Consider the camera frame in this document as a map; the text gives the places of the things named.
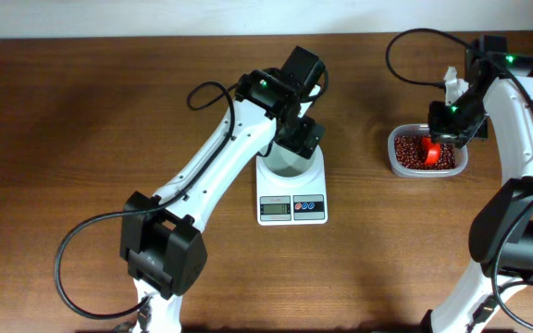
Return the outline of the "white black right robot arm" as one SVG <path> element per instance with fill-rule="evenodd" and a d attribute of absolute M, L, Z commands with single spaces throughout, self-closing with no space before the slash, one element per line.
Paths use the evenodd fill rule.
<path fill-rule="evenodd" d="M 533 330 L 506 301 L 533 287 L 533 57 L 511 54 L 505 38 L 468 44 L 465 79 L 447 76 L 446 97 L 429 106 L 434 142 L 465 147 L 494 128 L 502 186 L 472 222 L 470 264 L 446 301 L 428 314 L 431 332 L 480 332 L 498 312 Z"/>

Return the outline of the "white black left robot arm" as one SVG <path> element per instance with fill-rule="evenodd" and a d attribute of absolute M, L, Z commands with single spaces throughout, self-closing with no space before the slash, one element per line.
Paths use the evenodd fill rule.
<path fill-rule="evenodd" d="M 179 332 L 183 294 L 207 261 L 202 233 L 217 203 L 249 161 L 256 162 L 255 211 L 261 225 L 328 220 L 325 129 L 306 115 L 327 89 L 317 55 L 296 47 L 281 68 L 244 74 L 228 93 L 216 130 L 181 172 L 151 197 L 124 205 L 119 255 L 139 305 L 136 332 Z"/>

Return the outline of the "red plastic scoop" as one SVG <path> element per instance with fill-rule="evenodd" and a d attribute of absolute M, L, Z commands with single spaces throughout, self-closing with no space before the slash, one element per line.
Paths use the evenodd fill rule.
<path fill-rule="evenodd" d="M 424 164 L 426 166 L 432 166 L 439 162 L 441 154 L 441 146 L 439 143 L 435 143 L 430 137 L 423 137 L 421 139 L 421 145 L 424 153 Z"/>

